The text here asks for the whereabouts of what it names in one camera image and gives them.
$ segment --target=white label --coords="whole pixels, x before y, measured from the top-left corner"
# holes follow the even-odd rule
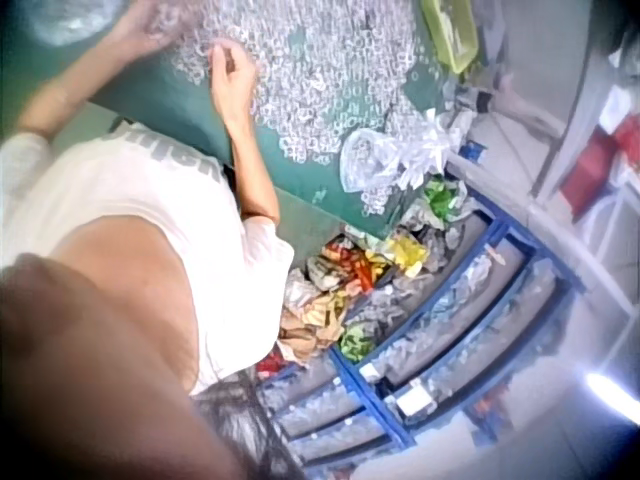
[[[367,363],[360,369],[360,375],[362,375],[367,382],[376,381],[380,378],[380,374],[376,370],[376,367],[371,363]]]
[[[397,400],[397,405],[407,417],[415,415],[433,402],[433,398],[422,385],[414,386]]]

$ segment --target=plastic storage bin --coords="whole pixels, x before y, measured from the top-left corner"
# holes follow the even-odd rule
[[[478,54],[478,34],[469,0],[422,0],[438,60],[461,73]]]

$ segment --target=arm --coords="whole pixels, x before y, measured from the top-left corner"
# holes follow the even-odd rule
[[[224,50],[233,67],[228,71]],[[280,222],[278,197],[258,148],[249,113],[256,67],[238,44],[218,40],[211,51],[211,93],[216,110],[231,137],[236,185],[242,217],[266,217]]]
[[[34,95],[17,128],[52,140],[84,103],[128,64],[169,45],[183,23],[150,35],[147,32],[155,15],[154,0],[135,1],[106,37]]]

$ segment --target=light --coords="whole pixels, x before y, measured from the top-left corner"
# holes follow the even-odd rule
[[[640,425],[640,402],[625,392],[607,377],[596,373],[587,374],[587,385],[600,399],[614,410]]]

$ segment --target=hand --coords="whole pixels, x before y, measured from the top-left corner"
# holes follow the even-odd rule
[[[210,62],[211,96],[229,135],[233,138],[250,131],[255,64],[241,45],[225,39],[216,40]]]
[[[191,13],[186,0],[184,5],[174,7],[159,0],[134,0],[105,42],[117,49],[126,62],[132,62],[177,40],[190,23]]]

